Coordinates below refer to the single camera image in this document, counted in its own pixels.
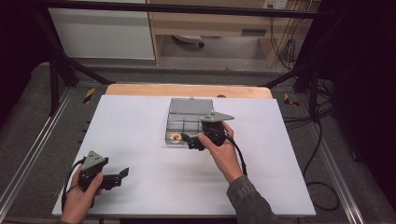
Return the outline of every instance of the horizontal black bar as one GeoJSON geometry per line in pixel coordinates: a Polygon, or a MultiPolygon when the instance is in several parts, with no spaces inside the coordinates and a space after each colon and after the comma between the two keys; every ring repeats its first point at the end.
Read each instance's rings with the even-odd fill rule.
{"type": "Polygon", "coordinates": [[[335,16],[335,14],[315,12],[315,11],[294,11],[294,10],[277,10],[277,9],[264,9],[264,8],[203,7],[203,6],[113,3],[113,2],[109,3],[109,2],[64,1],[64,0],[35,0],[35,2],[44,7],[91,9],[91,10],[173,12],[173,13],[302,18],[302,19],[329,18],[335,16]]]}

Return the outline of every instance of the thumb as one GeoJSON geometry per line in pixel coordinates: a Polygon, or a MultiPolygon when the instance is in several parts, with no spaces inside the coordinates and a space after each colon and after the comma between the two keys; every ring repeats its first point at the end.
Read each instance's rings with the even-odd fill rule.
{"type": "Polygon", "coordinates": [[[103,174],[102,173],[97,174],[96,177],[92,180],[90,186],[85,191],[85,194],[93,198],[96,191],[99,189],[100,185],[102,184],[102,181],[103,181],[103,174]]]}
{"type": "Polygon", "coordinates": [[[202,133],[198,134],[198,139],[200,140],[202,145],[204,145],[204,147],[209,149],[210,152],[212,152],[213,148],[216,147],[216,145],[208,137],[206,137],[206,135],[202,133]]]}

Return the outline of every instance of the person's right hand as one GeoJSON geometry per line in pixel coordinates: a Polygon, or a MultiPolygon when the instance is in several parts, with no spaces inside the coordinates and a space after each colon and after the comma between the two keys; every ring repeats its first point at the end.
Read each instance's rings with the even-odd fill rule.
{"type": "MultiPolygon", "coordinates": [[[[225,131],[233,138],[233,129],[228,126],[226,122],[222,122],[225,131]]],[[[225,140],[220,147],[216,146],[204,134],[199,134],[198,139],[210,151],[216,165],[223,172],[225,179],[229,184],[233,183],[235,179],[243,175],[242,169],[239,165],[238,158],[233,144],[229,140],[225,140]]]]}

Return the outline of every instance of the white wall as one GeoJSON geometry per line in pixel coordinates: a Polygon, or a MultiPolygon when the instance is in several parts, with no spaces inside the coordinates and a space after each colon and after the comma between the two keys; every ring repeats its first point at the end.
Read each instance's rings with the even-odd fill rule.
{"type": "MultiPolygon", "coordinates": [[[[145,3],[145,0],[100,1],[145,3]]],[[[154,60],[146,12],[62,8],[50,8],[49,12],[70,57],[154,60]]]]}

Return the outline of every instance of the yellow and black marking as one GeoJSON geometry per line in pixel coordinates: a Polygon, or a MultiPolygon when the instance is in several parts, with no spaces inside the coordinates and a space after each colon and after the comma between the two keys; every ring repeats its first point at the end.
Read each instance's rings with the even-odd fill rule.
{"type": "Polygon", "coordinates": [[[300,106],[299,103],[291,101],[291,100],[289,99],[289,96],[288,96],[287,93],[285,93],[285,104],[286,104],[286,105],[300,106]]]}
{"type": "Polygon", "coordinates": [[[95,92],[95,88],[90,88],[88,91],[87,91],[87,94],[85,95],[85,98],[84,98],[84,102],[82,102],[83,104],[88,104],[89,102],[90,102],[90,100],[91,100],[91,97],[93,96],[93,93],[95,92]]]}

